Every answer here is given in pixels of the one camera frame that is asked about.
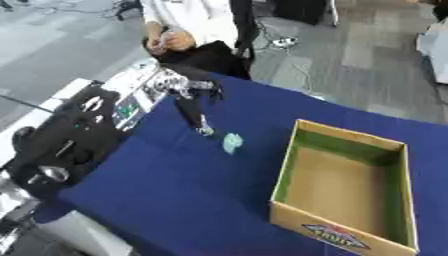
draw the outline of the black cable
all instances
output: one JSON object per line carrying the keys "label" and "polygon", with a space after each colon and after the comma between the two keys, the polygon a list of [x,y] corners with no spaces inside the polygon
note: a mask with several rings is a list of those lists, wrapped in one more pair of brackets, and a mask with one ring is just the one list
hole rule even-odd
{"label": "black cable", "polygon": [[51,15],[54,13],[58,13],[58,12],[74,12],[74,13],[83,13],[83,14],[102,14],[101,17],[103,18],[111,18],[113,16],[115,16],[115,14],[113,15],[107,15],[110,12],[116,11],[120,8],[120,4],[125,2],[126,0],[120,0],[117,2],[112,3],[112,7],[104,9],[104,10],[80,10],[80,9],[68,9],[68,8],[75,8],[78,4],[77,3],[73,3],[73,2],[67,2],[67,1],[59,1],[57,3],[54,4],[58,4],[58,5],[53,5],[53,6],[33,6],[32,8],[36,9],[36,10],[44,10],[47,12],[44,12],[44,15]]}
{"label": "black cable", "polygon": [[25,105],[25,106],[30,107],[30,108],[36,108],[36,109],[45,111],[45,112],[50,113],[50,114],[54,114],[55,113],[52,110],[43,108],[41,106],[38,106],[38,105],[35,105],[35,104],[32,104],[32,103],[26,102],[26,101],[23,101],[23,100],[19,100],[19,99],[13,98],[13,97],[9,97],[9,96],[6,96],[4,94],[0,94],[0,98],[3,98],[3,99],[8,100],[8,101],[12,101],[14,103],[18,103],[20,105]]}

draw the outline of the person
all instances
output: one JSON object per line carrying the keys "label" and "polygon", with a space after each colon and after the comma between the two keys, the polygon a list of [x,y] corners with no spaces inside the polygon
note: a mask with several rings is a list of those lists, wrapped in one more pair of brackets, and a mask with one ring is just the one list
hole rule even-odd
{"label": "person", "polygon": [[229,0],[141,0],[141,4],[147,28],[143,45],[161,63],[250,79],[242,60],[232,54],[238,30]]}

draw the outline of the robotic arm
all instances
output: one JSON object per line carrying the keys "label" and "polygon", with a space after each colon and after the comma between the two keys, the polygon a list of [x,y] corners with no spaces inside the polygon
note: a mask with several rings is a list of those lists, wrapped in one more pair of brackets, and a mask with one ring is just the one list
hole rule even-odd
{"label": "robotic arm", "polygon": [[154,86],[174,96],[179,113],[190,127],[203,136],[219,138],[208,124],[198,98],[202,92],[208,92],[210,103],[214,104],[223,99],[222,86],[210,79],[208,73],[190,67],[164,65],[159,75],[161,79]]}

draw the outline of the printed logo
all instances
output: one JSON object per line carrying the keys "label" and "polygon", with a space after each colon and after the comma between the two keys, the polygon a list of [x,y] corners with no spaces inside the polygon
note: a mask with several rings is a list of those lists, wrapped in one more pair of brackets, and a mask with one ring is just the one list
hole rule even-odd
{"label": "printed logo", "polygon": [[320,239],[337,246],[370,249],[367,245],[356,239],[338,227],[327,227],[323,225],[302,225]]}

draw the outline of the dark pants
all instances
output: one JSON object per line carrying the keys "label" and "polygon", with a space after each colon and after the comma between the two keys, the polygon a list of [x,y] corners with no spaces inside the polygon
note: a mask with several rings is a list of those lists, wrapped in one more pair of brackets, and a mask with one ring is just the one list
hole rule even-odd
{"label": "dark pants", "polygon": [[[146,49],[148,38],[143,39]],[[185,52],[168,51],[161,56],[154,56],[160,63],[180,64],[250,80],[245,60],[232,54],[232,50],[222,41],[192,48]]]}

